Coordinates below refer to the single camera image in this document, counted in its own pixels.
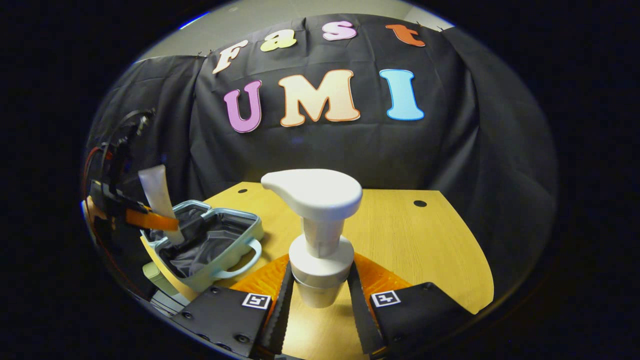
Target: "white tube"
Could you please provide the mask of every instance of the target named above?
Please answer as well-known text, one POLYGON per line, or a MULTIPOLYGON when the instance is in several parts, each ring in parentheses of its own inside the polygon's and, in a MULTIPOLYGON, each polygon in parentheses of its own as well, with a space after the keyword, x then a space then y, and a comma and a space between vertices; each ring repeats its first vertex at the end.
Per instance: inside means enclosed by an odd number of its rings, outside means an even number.
MULTIPOLYGON (((138 177, 149 201, 149 206, 154 213, 164 217, 175 218, 171 199, 169 198, 169 189, 166 187, 166 168, 164 165, 140 170, 138 171, 138 177)), ((180 230, 165 231, 164 233, 172 244, 180 245, 184 243, 184 236, 180 230)))

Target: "white pump bottle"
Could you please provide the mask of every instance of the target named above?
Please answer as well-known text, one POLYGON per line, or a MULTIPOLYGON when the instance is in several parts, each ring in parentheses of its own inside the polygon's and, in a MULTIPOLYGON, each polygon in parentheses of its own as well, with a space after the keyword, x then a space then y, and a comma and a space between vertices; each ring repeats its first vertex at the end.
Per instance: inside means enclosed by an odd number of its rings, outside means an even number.
POLYGON ((353 262, 353 246, 342 236, 342 228, 360 207, 360 183, 318 168, 270 172, 261 183, 302 218, 302 235, 289 247, 302 300, 310 307, 332 305, 353 262))

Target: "black cloth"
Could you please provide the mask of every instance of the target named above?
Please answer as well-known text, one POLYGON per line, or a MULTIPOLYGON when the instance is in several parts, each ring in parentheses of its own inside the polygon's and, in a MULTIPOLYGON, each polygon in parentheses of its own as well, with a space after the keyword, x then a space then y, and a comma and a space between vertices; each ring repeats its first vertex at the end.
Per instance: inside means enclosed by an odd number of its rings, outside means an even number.
MULTIPOLYGON (((364 188, 440 190, 482 247, 495 297, 526 277, 544 249, 556 212, 557 164, 547 120, 517 75, 457 28, 442 32, 374 15, 296 19, 247 34, 206 58, 165 56, 134 64, 104 100, 94 120, 91 149, 126 113, 155 107, 157 117, 133 149, 132 170, 164 162, 172 202, 202 200, 240 181, 259 181, 288 168, 330 168, 364 188), (322 38, 323 24, 348 20, 349 40, 322 38), (404 24, 426 43, 398 40, 387 24, 404 24), (264 37, 295 30, 297 44, 270 52, 264 37), (231 65, 212 74, 220 51, 244 39, 231 65), (301 74, 318 87, 329 70, 353 71, 351 93, 361 117, 282 127, 284 90, 278 81, 301 74), (383 69, 414 73, 413 92, 425 113, 418 121, 387 116, 383 69), (224 95, 261 80, 262 122, 250 133, 229 123, 224 95)), ((133 179, 131 196, 144 201, 133 179)))

